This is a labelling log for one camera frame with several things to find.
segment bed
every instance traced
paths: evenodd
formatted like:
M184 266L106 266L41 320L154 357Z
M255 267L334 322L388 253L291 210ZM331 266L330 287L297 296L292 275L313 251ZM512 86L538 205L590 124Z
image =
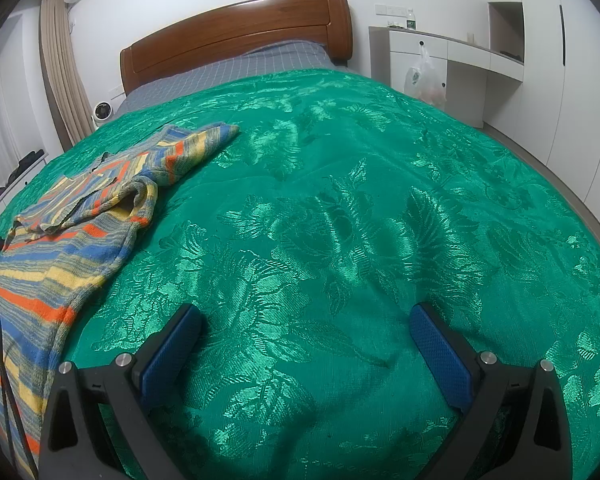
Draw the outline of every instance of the bed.
M321 45L333 67L164 100L178 86L170 78L298 40ZM456 420L408 334L411 306L428 300L503 362L554 362L584 480L600 461L599 245L494 140L336 70L351 55L346 0L244 2L122 51L126 109L51 161L3 213L0 235L56 178L165 124L224 121L241 133L160 190L151 225L84 306L63 359L85 367L135 351L192 301L208 330L150 413L190 473L411 479ZM187 78L193 88L200 73Z

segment white plastic bag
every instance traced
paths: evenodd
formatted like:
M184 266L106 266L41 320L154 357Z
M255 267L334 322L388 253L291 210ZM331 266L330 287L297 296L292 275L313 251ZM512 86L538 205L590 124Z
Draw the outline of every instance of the white plastic bag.
M436 108L445 105L445 87L442 86L442 79L436 72L427 49L423 46L420 47L420 59L407 70L404 93Z

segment floor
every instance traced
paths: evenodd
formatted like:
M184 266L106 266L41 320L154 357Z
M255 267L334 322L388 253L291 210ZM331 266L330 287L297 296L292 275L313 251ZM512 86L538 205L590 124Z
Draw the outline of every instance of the floor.
M481 129L485 134L490 136L492 139L497 140L502 145L509 148L520 160L526 162L534 170L545 177L554 187L557 189L565 200L569 203L571 208L576 212L580 219L587 226L589 231L594 235L598 243L600 244L600 222L595 216L589 211L587 206L575 195L571 189L569 189L555 174L546 167L542 162L537 160L531 153L522 148L522 146L509 139L501 131L496 130L490 124L484 123L484 127Z

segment wooden headboard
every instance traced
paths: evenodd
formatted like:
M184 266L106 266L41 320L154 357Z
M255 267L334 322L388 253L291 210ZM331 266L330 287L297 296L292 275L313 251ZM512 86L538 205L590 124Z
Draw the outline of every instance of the wooden headboard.
M315 41L331 60L350 59L347 0L250 0L191 16L120 52L122 83L129 94L156 79L284 40Z

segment metal screw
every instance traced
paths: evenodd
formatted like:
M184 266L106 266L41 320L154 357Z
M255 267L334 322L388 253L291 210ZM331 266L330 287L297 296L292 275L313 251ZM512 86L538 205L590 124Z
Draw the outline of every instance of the metal screw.
M116 357L116 364L118 366L127 366L131 362L131 354L123 353Z
M73 368L74 366L69 362L69 361L65 361L63 363L60 363L60 366L58 367L58 371L64 375L66 373L69 373L71 371L71 368Z
M540 361L540 367L545 372L553 372L554 371L554 364L551 361L549 361L549 359L542 359Z
M498 361L498 358L493 352L482 352L480 354L480 361L486 365L494 365Z

